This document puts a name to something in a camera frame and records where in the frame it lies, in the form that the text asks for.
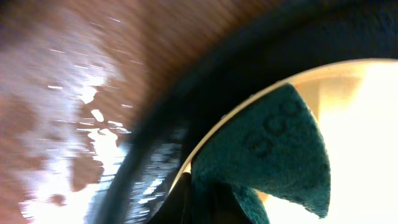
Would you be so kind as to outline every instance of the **black rim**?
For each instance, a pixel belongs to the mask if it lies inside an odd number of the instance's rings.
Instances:
[[[251,94],[320,65],[398,58],[396,6],[396,1],[290,1],[241,29],[174,85],[136,129],[90,222],[148,221],[191,150]],[[159,178],[162,183],[143,194]],[[155,199],[138,203],[145,198]],[[135,216],[144,210],[149,212]]]

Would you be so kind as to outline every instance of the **folded fabric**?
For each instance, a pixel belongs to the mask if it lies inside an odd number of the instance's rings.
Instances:
[[[208,205],[217,184],[230,186],[253,223],[269,223],[253,189],[326,217],[329,159],[317,122],[292,85],[251,103],[199,151],[192,164],[193,223],[211,223]]]

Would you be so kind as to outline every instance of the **wet surface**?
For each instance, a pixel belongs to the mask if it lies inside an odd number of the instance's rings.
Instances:
[[[0,17],[0,223],[83,223],[153,102],[279,2],[10,3]]]

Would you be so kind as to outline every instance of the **green fabric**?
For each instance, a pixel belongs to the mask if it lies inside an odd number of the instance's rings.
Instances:
[[[193,198],[202,201],[194,204],[197,215],[209,215],[206,192],[215,182],[232,186],[253,223],[269,221],[252,189],[326,217],[330,163],[317,123],[292,85],[240,111],[198,153],[192,166]]]

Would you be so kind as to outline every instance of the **black object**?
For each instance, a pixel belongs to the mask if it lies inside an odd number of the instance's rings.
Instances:
[[[398,58],[398,3],[289,1],[241,29],[175,85],[130,139],[95,224],[146,222],[199,140],[251,94],[296,73],[359,58]],[[162,183],[143,196],[159,177]],[[142,197],[155,197],[138,203]],[[137,216],[134,210],[149,211]]]

